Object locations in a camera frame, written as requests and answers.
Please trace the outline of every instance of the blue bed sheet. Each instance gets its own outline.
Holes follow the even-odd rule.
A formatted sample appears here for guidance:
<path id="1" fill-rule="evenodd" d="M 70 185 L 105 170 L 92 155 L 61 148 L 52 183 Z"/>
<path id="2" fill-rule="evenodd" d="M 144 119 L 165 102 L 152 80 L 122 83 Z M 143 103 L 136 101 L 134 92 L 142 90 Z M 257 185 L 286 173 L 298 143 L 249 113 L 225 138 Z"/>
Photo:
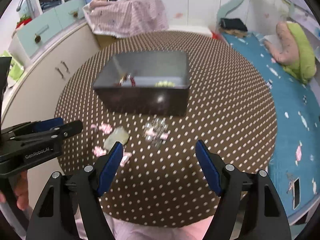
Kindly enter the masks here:
<path id="1" fill-rule="evenodd" d="M 301 84 L 275 63 L 254 35 L 243 39 L 226 33 L 223 36 L 254 65 L 269 88 L 272 87 L 277 135 L 268 173 L 289 217 L 316 195 L 316 183 L 320 181 L 318 102 L 310 86 Z M 294 210 L 292 185 L 297 178 L 300 179 L 300 204 Z"/>

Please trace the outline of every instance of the storage box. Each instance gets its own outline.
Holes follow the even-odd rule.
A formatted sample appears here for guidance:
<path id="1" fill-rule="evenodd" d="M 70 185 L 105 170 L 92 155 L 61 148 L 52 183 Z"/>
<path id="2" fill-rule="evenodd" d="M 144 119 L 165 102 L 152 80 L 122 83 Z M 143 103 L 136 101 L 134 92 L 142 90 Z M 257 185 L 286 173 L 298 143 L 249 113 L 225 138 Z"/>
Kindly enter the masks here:
<path id="1" fill-rule="evenodd" d="M 119 86 L 126 75 L 134 78 Z M 169 82 L 173 87 L 156 86 Z M 189 98 L 189 62 L 183 51 L 143 51 L 115 55 L 93 89 L 110 111 L 183 116 Z"/>

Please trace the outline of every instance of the brown polka dot tablecloth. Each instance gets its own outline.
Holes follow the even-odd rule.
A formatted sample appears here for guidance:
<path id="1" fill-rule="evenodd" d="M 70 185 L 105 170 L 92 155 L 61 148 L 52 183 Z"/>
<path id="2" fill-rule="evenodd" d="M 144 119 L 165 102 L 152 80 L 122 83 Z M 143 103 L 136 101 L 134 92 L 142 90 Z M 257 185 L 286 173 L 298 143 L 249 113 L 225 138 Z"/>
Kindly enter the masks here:
<path id="1" fill-rule="evenodd" d="M 106 62 L 128 51 L 183 50 L 190 62 L 187 114 L 165 116 L 168 139 L 156 149 L 143 125 L 155 116 L 108 112 L 92 89 Z M 276 112 L 258 71 L 222 41 L 187 32 L 154 32 L 122 39 L 90 58 L 64 88 L 55 116 L 80 119 L 81 134 L 65 141 L 59 163 L 72 174 L 96 160 L 92 150 L 107 135 L 91 124 L 123 126 L 130 134 L 130 161 L 119 167 L 100 204 L 114 218 L 148 226 L 182 227 L 215 213 L 219 198 L 210 191 L 195 155 L 202 139 L 209 150 L 241 171 L 265 168 L 274 150 Z"/>

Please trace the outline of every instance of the pink blanket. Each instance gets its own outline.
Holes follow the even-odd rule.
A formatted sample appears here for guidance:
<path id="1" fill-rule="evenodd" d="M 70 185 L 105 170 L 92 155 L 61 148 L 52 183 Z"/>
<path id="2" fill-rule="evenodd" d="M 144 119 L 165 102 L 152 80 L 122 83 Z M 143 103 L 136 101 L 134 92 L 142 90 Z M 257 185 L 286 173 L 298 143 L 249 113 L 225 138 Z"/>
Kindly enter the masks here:
<path id="1" fill-rule="evenodd" d="M 92 0 L 83 10 L 94 34 L 125 38 L 169 27 L 161 0 Z"/>

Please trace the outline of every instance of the metal screw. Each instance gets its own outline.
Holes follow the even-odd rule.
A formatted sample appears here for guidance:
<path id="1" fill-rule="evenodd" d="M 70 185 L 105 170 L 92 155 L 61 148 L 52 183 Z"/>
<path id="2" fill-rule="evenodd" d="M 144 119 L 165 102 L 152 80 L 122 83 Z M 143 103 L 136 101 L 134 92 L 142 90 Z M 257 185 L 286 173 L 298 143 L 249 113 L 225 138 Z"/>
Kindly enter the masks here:
<path id="1" fill-rule="evenodd" d="M 227 164 L 227 165 L 226 165 L 226 169 L 227 169 L 228 171 L 233 171 L 233 170 L 235 169 L 235 167 L 234 167 L 232 164 Z"/>
<path id="2" fill-rule="evenodd" d="M 84 171 L 86 171 L 86 172 L 90 172 L 92 170 L 93 170 L 93 167 L 91 165 L 88 165 L 88 166 L 84 167 Z"/>
<path id="3" fill-rule="evenodd" d="M 261 170 L 259 171 L 259 174 L 262 176 L 262 177 L 265 177 L 267 175 L 267 172 L 264 171 L 264 170 Z"/>
<path id="4" fill-rule="evenodd" d="M 59 173 L 58 171 L 52 173 L 52 177 L 53 177 L 54 179 L 56 179 L 56 178 L 59 177 L 59 176 L 60 176 L 60 173 Z"/>

